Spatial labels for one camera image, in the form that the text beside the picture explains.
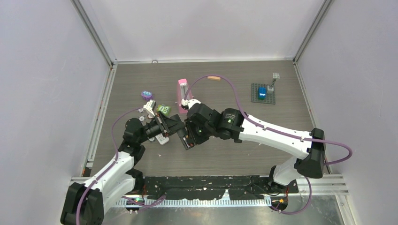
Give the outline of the white remote control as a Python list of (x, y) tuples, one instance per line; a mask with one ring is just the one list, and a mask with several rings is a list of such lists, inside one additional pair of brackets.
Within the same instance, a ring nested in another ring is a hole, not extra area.
[(166, 143), (169, 142), (169, 138), (165, 137), (162, 134), (157, 135), (155, 138), (159, 142), (160, 145), (165, 145)]

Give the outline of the black bar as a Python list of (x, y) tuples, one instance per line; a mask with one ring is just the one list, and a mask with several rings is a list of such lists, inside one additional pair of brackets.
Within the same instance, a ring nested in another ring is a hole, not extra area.
[(194, 143), (192, 142), (192, 139), (189, 138), (188, 132), (185, 128), (177, 131), (177, 134), (185, 150), (189, 150), (194, 147)]

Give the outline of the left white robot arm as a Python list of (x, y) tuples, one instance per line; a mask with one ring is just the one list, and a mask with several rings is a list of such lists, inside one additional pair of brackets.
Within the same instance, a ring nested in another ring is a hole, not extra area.
[(168, 117), (160, 113), (146, 124), (138, 118), (127, 120), (123, 141), (113, 158), (91, 178), (69, 186), (60, 223), (102, 224), (105, 214), (122, 196), (143, 190), (143, 174), (134, 168), (145, 152), (143, 143), (159, 134), (170, 136), (184, 129), (185, 123), (177, 114)]

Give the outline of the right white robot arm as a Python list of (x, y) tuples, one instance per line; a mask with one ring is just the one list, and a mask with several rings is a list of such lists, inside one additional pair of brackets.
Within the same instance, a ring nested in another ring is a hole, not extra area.
[(187, 110), (185, 124), (190, 146), (199, 145), (210, 137), (264, 144), (286, 153), (291, 158), (273, 166), (269, 173), (268, 187), (281, 192), (291, 181), (300, 176), (313, 179), (323, 177), (325, 159), (324, 131), (297, 131), (264, 122), (245, 112), (228, 108), (217, 112), (195, 99), (182, 102)]

